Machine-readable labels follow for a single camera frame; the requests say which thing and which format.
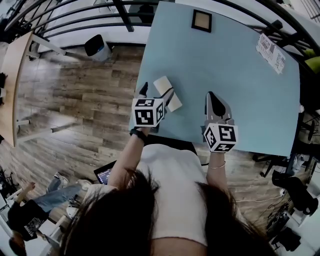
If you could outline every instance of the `paper label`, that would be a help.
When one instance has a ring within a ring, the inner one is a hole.
[[[282,73],[286,57],[265,34],[260,35],[255,48],[278,74]]]

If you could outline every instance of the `cable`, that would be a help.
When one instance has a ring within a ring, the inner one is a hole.
[[[302,128],[300,128],[300,131],[310,131],[310,130],[302,127]]]
[[[282,196],[282,199],[280,200],[280,202],[278,202],[278,203],[276,203],[276,204],[273,204],[273,203],[270,204],[270,205],[267,207],[267,209],[265,209],[264,212],[260,214],[260,216],[256,219],[256,221],[255,221],[253,224],[255,224],[267,210],[271,209],[271,207],[273,207],[273,210],[272,210],[272,212],[271,212],[271,213],[273,213],[274,210],[275,210],[275,208],[276,208],[276,206],[277,206],[278,204],[280,204],[280,203],[284,200],[286,194],[287,194],[287,192]]]
[[[312,118],[312,119],[310,119],[309,121],[306,121],[306,122],[304,122],[305,124],[306,123],[309,123],[310,121],[312,121],[312,120],[314,120],[314,119],[317,119],[317,118],[319,118],[319,116],[316,116],[316,117],[314,117],[314,118]]]
[[[281,197],[284,197],[284,195],[279,195],[277,197],[271,197],[271,198],[266,199],[266,200],[239,200],[239,201],[236,201],[236,202],[265,202],[265,201],[269,201],[271,199],[277,199],[277,198],[281,198]]]

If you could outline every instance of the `table surface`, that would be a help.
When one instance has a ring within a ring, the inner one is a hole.
[[[203,143],[205,96],[212,91],[231,107],[235,149],[289,156],[300,107],[298,63],[281,50],[285,67],[277,74],[256,51],[259,33],[214,12],[211,33],[193,29],[194,9],[161,1],[152,23],[137,87],[148,82],[148,97],[158,97],[153,82],[167,76],[183,104],[167,113],[157,135]]]
[[[4,89],[3,105],[0,106],[0,135],[13,147],[17,142],[16,104],[20,74],[24,58],[32,40],[29,32],[9,44],[3,59],[1,72],[7,75]]]

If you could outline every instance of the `laptop screen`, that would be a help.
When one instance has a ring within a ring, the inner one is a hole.
[[[97,174],[97,178],[101,184],[107,185],[111,169],[105,170]]]
[[[116,161],[113,161],[111,163],[108,163],[105,166],[102,166],[102,167],[94,170],[94,174],[100,184],[105,184],[105,185],[108,184],[108,178],[111,173],[112,167],[114,167],[115,163],[116,163]]]

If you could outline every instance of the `hand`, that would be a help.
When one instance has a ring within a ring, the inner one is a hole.
[[[47,238],[46,238],[46,236],[43,234],[43,233],[41,233],[39,230],[38,231],[36,231],[35,232],[36,233],[36,235],[37,235],[37,237],[39,238],[42,238],[43,240],[47,240]]]
[[[148,136],[150,127],[139,127],[137,130],[143,132],[145,136]]]
[[[28,184],[28,186],[25,187],[24,190],[26,190],[26,191],[29,192],[29,191],[33,190],[35,187],[36,187],[36,183],[30,182],[30,183]]]

